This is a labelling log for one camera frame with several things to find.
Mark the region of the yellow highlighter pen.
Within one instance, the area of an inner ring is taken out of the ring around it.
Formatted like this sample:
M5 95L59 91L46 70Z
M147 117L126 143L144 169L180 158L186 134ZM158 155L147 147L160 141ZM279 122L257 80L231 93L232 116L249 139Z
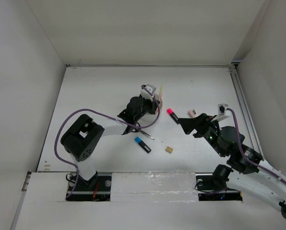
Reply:
M159 96L159 100L161 100L161 99L162 99L162 91L163 91L163 83L161 83L161 85L160 85L160 89L159 89L159 94L158 94L158 96Z

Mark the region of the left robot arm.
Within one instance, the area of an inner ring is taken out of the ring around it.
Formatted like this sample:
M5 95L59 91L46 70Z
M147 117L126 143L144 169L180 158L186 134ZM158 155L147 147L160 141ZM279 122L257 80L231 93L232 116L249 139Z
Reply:
M146 114L156 115L160 108L160 101L156 96L149 98L142 95L132 97L126 108L115 119L108 115L94 111L100 117L95 121L87 114L80 115L60 138L60 143L73 162L62 159L76 169L75 179L71 179L78 187L86 190L93 189L98 183L98 172L90 159L98 142L102 137L127 135L131 132L142 132L139 120Z

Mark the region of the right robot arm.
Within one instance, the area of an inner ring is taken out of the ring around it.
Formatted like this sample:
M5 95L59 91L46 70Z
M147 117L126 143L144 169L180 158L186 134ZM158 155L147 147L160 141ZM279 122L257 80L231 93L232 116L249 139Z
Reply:
M220 127L219 121L227 117L220 112L215 116L202 113L196 118L179 118L185 134L195 131L195 138L205 139L218 156L228 158L211 176L213 189L204 193L212 196L227 189L245 192L272 206L286 220L286 177L243 144L245 137L239 132L235 115L233 127Z

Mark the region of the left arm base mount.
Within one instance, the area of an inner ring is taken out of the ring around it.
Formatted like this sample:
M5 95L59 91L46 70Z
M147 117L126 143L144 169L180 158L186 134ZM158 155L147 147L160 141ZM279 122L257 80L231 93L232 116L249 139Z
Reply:
M99 173L98 177L92 181L92 186L87 186L81 178L75 185L76 174L66 175L68 188L66 193L67 201L74 202L108 202L111 195L112 174Z

